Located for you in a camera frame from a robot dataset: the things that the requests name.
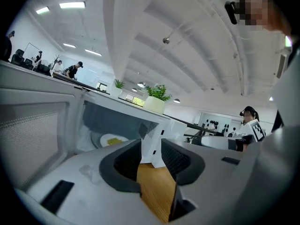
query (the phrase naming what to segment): checkered marker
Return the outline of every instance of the checkered marker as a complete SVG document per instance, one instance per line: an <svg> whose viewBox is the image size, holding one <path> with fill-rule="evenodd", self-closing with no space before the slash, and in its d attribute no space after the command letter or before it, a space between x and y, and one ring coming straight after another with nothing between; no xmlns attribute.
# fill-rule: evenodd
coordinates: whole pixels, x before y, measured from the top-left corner
<svg viewBox="0 0 300 225"><path fill-rule="evenodd" d="M261 127L258 124L256 124L253 127L253 131L255 132L255 134L257 136L257 140L260 140L262 137L264 137L263 131L262 131Z"/></svg>

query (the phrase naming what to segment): food on plate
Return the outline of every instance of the food on plate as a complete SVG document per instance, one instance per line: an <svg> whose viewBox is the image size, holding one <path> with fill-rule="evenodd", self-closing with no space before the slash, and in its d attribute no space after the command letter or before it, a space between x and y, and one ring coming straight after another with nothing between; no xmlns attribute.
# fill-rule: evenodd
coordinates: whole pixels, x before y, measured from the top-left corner
<svg viewBox="0 0 300 225"><path fill-rule="evenodd" d="M112 139L109 139L107 140L107 144L108 145L115 145L115 144L118 144L118 143L122 143L123 141L118 139L118 138L112 138Z"/></svg>

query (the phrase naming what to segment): ceiling sprinkler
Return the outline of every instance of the ceiling sprinkler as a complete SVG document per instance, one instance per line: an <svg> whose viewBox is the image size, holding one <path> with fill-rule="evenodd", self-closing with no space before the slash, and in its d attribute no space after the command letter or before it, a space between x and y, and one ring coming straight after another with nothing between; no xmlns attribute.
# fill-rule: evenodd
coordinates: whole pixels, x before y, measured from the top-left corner
<svg viewBox="0 0 300 225"><path fill-rule="evenodd" d="M165 37L165 38L163 39L163 43L164 43L164 44L169 44L169 43L170 43L170 39L168 39L167 37Z"/></svg>

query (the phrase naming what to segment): headset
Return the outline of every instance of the headset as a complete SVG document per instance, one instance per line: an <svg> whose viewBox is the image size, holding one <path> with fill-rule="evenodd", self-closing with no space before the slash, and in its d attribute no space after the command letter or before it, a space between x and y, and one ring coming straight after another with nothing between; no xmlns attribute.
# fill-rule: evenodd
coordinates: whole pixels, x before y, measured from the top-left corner
<svg viewBox="0 0 300 225"><path fill-rule="evenodd" d="M258 112L255 111L255 109L253 107L247 106L242 112L240 112L240 116L243 117L244 116L244 112L245 111L249 111L250 114L255 117L255 119L257 119L259 121L259 117L258 117Z"/></svg>
<svg viewBox="0 0 300 225"><path fill-rule="evenodd" d="M238 23L238 20L236 18L236 4L235 2L230 2L230 1L227 1L225 3L225 9L226 9L226 12L230 18L230 21L232 24L236 25Z"/></svg>

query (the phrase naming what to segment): person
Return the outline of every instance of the person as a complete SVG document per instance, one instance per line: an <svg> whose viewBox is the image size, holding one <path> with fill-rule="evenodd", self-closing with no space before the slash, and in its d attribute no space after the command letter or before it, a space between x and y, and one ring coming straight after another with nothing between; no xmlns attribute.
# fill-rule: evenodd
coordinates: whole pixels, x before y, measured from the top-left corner
<svg viewBox="0 0 300 225"><path fill-rule="evenodd" d="M300 19L295 13L299 0L238 0L234 12L248 25L261 25L269 31L280 31L292 42L287 67L300 48ZM272 132L283 126L277 112Z"/></svg>
<svg viewBox="0 0 300 225"><path fill-rule="evenodd" d="M72 66L68 67L64 71L63 75L67 76L69 78L73 78L73 79L77 80L75 78L75 74L77 73L78 68L82 68L82 67L83 67L83 63L82 62L78 62L76 65L72 65Z"/></svg>
<svg viewBox="0 0 300 225"><path fill-rule="evenodd" d="M244 109L244 112L241 112L240 115L242 115L244 117L243 125L245 125L246 123L248 123L250 121L253 121L254 119L257 119L259 121L258 112L255 111L255 109L250 106L247 106Z"/></svg>
<svg viewBox="0 0 300 225"><path fill-rule="evenodd" d="M36 64L38 64L38 61L40 61L42 59L42 53L43 53L42 51L39 51L38 56L36 56L35 58L31 58L31 59L33 59L36 62Z"/></svg>
<svg viewBox="0 0 300 225"><path fill-rule="evenodd" d="M62 61L59 60L52 69L52 72L61 73L63 71Z"/></svg>
<svg viewBox="0 0 300 225"><path fill-rule="evenodd" d="M15 36L15 31L12 31L7 35L7 37L4 38L4 46L3 46L3 51L1 52L1 60L4 60L6 62L9 62L9 58L11 55L11 50L12 50L12 45L11 45L11 37Z"/></svg>

